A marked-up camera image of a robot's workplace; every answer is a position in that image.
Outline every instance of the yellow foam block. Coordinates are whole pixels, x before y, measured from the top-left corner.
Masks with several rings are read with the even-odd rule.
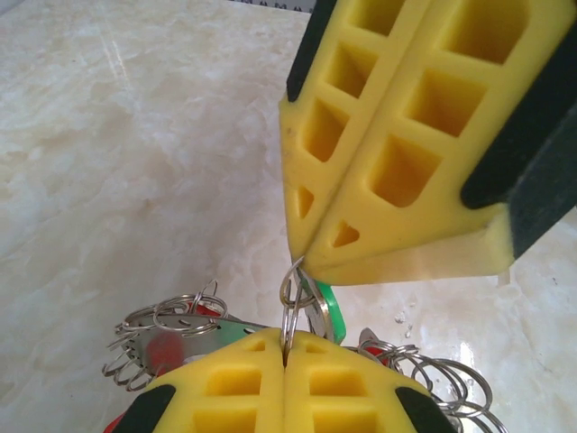
[[[467,208],[461,190],[575,3],[388,3],[339,0],[298,99],[280,104],[291,254],[337,285],[501,272],[508,207]]]
[[[396,394],[428,397],[419,383],[318,336],[297,332],[285,370],[278,329],[165,374],[146,391],[166,385],[176,392],[153,433],[417,433],[418,416],[405,408],[431,415]],[[446,426],[440,411],[433,415]]]

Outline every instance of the white marble surface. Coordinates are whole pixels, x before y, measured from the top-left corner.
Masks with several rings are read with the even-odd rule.
[[[102,431],[133,398],[100,374],[114,324],[212,278],[235,316],[279,323],[277,101],[306,22],[222,0],[0,16],[0,431]],[[576,263],[573,211],[510,282],[335,291],[349,343],[371,326],[471,364],[511,432],[569,432]]]

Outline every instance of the black rubber edge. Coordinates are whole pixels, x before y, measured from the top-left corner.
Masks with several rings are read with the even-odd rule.
[[[417,433],[456,432],[449,419],[426,395],[405,387],[397,388],[395,393]]]
[[[308,72],[313,64],[318,46],[321,44],[326,26],[331,20],[337,0],[317,0],[315,9],[308,20],[305,35],[300,41],[297,57],[292,64],[287,78],[287,97],[289,102],[295,102],[307,80]]]
[[[466,180],[463,204],[507,203],[518,258],[577,203],[574,23]]]
[[[139,395],[113,433],[153,433],[176,391],[172,385],[161,385]]]

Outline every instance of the marble floor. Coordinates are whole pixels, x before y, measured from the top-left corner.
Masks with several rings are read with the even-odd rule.
[[[127,313],[213,278],[279,324],[277,103],[308,15],[25,0],[0,16],[0,431],[99,432]],[[474,366],[511,432],[577,425],[577,211],[510,275],[336,288],[348,324]]]

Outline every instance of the marble countertop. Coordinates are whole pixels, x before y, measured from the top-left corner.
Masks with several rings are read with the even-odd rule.
[[[308,15],[224,0],[25,0],[0,16],[0,431],[101,432],[128,312],[213,278],[278,325],[277,102]],[[511,432],[577,424],[577,212],[499,278],[336,288],[492,384]]]

